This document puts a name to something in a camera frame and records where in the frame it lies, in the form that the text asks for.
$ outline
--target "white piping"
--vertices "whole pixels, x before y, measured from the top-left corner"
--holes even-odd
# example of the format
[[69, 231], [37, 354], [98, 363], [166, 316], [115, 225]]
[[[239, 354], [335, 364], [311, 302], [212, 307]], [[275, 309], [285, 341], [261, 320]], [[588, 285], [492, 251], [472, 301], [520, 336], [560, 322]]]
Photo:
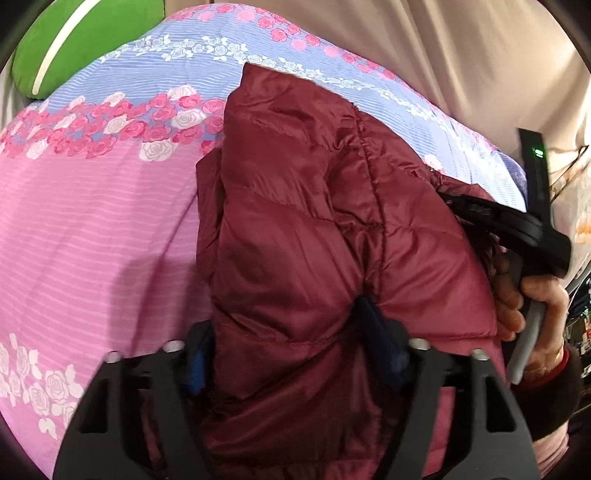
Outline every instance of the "white piping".
[[77, 27], [77, 25], [82, 21], [82, 19], [92, 10], [96, 4], [98, 4], [100, 0], [84, 0], [78, 8], [74, 10], [74, 13], [70, 15], [70, 18], [64, 23], [64, 26], [58, 32], [56, 37], [51, 42], [51, 45], [47, 52], [45, 53], [45, 57], [43, 57], [43, 61], [39, 66], [39, 71], [37, 72], [37, 77], [35, 77], [35, 82], [33, 83], [33, 95], [39, 93], [39, 88], [41, 88], [41, 84], [43, 83], [43, 79], [51, 66], [51, 62], [53, 59], [56, 58], [57, 52], [60, 51], [61, 46], [70, 36], [72, 31]]

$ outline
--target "bed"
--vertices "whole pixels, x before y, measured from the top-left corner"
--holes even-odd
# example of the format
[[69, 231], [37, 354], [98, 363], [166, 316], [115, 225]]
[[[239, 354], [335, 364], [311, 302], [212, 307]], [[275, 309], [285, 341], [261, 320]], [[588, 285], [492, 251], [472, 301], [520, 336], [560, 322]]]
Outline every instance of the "bed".
[[154, 351], [209, 316], [194, 166], [246, 62], [346, 97], [431, 168], [525, 209], [518, 163], [394, 72], [261, 8], [176, 12], [0, 134], [0, 413], [48, 476], [105, 352]]

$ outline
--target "human hand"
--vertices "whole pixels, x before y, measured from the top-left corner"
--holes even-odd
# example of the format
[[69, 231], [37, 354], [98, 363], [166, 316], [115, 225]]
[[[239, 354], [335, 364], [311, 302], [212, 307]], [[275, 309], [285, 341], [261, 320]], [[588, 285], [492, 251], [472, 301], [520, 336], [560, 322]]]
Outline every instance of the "human hand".
[[521, 281], [521, 292], [507, 274], [509, 261], [498, 255], [493, 261], [496, 276], [492, 280], [495, 295], [498, 335], [500, 340], [510, 342], [525, 328], [525, 319], [519, 309], [523, 295], [544, 302], [546, 314], [538, 341], [525, 367], [524, 378], [534, 380], [554, 369], [563, 358], [563, 332], [569, 308], [569, 295], [553, 275], [535, 275]]

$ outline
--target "black clamp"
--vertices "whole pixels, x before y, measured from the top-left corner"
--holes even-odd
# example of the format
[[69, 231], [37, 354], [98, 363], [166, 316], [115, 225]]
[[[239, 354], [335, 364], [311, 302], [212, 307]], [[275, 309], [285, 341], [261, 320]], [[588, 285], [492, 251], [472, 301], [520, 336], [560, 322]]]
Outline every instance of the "black clamp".
[[[541, 134], [519, 130], [521, 156], [527, 177], [527, 212], [468, 195], [441, 197], [452, 212], [499, 237], [509, 250], [510, 270], [515, 285], [529, 275], [552, 274], [564, 278], [570, 268], [571, 243], [551, 223], [548, 165]], [[528, 358], [538, 339], [546, 305], [524, 298], [521, 309], [525, 330], [512, 344], [506, 375], [519, 384]]]
[[[123, 358], [110, 352], [87, 387], [57, 457], [54, 480], [212, 480], [207, 450], [187, 397], [210, 373], [211, 322], [193, 326], [186, 342]], [[149, 391], [165, 471], [152, 468], [142, 426], [142, 392]]]
[[411, 390], [404, 430], [382, 458], [373, 480], [420, 480], [429, 454], [443, 387], [455, 391], [452, 428], [442, 468], [428, 480], [540, 480], [530, 432], [519, 405], [486, 352], [440, 352], [409, 338], [367, 297], [353, 309], [366, 351], [382, 383]]

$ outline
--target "jacket sleeve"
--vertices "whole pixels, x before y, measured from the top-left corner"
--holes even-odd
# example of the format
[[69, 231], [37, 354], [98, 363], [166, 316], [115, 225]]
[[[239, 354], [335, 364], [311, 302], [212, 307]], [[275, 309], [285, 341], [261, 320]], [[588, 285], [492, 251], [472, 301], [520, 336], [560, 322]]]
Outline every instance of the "jacket sleeve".
[[567, 422], [579, 403], [583, 388], [581, 362], [574, 348], [565, 348], [569, 358], [554, 378], [542, 384], [513, 387], [533, 441], [550, 435]]

